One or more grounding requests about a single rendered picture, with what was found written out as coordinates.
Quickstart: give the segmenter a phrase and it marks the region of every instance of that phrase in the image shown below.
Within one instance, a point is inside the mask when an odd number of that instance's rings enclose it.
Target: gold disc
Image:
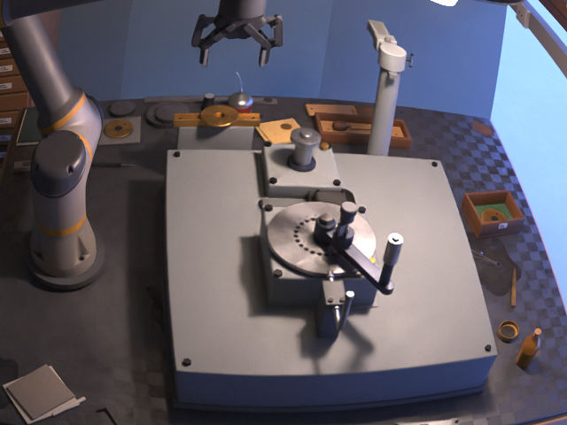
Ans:
[[[491,221],[507,220],[507,218],[502,211],[498,211],[496,208],[486,208],[480,214],[480,220],[483,223],[489,223]]]
[[[111,139],[121,139],[131,135],[134,126],[127,120],[114,120],[105,125],[105,134]]]
[[[238,111],[224,104],[209,106],[201,112],[201,119],[210,127],[227,127],[238,120]]]

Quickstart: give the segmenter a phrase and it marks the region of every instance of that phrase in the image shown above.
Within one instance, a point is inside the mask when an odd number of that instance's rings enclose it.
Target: checkered surface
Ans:
[[[296,118],[312,127],[304,103],[317,99],[278,99],[258,105],[263,120]],[[149,105],[136,102],[133,115]],[[337,413],[211,413],[172,407],[173,373],[164,331],[163,189],[165,150],[176,130],[143,122],[138,145],[105,146],[96,162],[127,162],[137,167],[91,171],[88,215],[106,245],[105,271],[90,286],[59,293],[34,283],[24,265],[22,243],[31,229],[31,182],[27,174],[7,173],[0,188],[0,384],[43,364],[55,368],[69,389],[87,401],[48,424],[110,424],[107,407],[120,425],[165,423],[395,423],[457,417],[461,425],[503,425],[533,421],[567,411],[567,316],[543,242],[524,193],[497,136],[472,129],[474,117],[398,108],[412,135],[410,150],[393,156],[440,160],[459,209],[465,192],[509,190],[526,218],[522,233],[501,236],[508,255],[522,270],[517,307],[509,295],[484,290],[494,334],[513,320],[520,336],[511,344],[496,337],[498,358],[482,393],[430,403]],[[492,127],[489,120],[476,118]],[[255,135],[254,146],[261,139]],[[31,158],[33,148],[12,148],[14,161]],[[363,151],[336,146],[336,151]],[[462,216],[464,227],[471,232]],[[541,355],[525,370],[514,363],[523,339],[541,328]],[[0,423],[21,424],[0,395]]]

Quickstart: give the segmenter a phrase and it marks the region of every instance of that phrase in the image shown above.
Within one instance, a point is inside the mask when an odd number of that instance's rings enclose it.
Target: gray machine platform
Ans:
[[[334,155],[341,187],[366,207],[378,265],[389,234],[400,233],[405,242],[394,292],[378,293],[378,307],[353,309],[338,337],[325,339],[317,337],[315,306],[268,302],[260,154],[176,155],[167,154],[166,202],[177,406],[320,411],[484,388],[497,353],[440,163]]]

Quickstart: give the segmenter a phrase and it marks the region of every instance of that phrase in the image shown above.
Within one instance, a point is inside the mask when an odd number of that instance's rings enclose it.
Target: green mat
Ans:
[[[37,117],[39,112],[36,108],[25,108],[22,113],[22,123],[19,128],[18,135],[16,136],[16,146],[30,146],[38,144],[43,135],[37,127]]]
[[[506,216],[507,220],[512,219],[512,214],[510,214],[510,211],[508,209],[508,207],[506,206],[506,204],[489,204],[489,205],[475,205],[475,208],[477,209],[477,213],[478,216],[482,215],[482,212],[488,208],[494,208],[495,210],[500,211],[502,214],[504,214]]]

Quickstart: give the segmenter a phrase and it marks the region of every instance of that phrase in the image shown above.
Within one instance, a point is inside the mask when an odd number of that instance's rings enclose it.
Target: orange bottle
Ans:
[[[524,343],[516,356],[516,364],[518,366],[527,367],[530,363],[532,363],[533,358],[541,346],[540,335],[541,329],[537,328],[531,335],[528,335],[525,338]]]

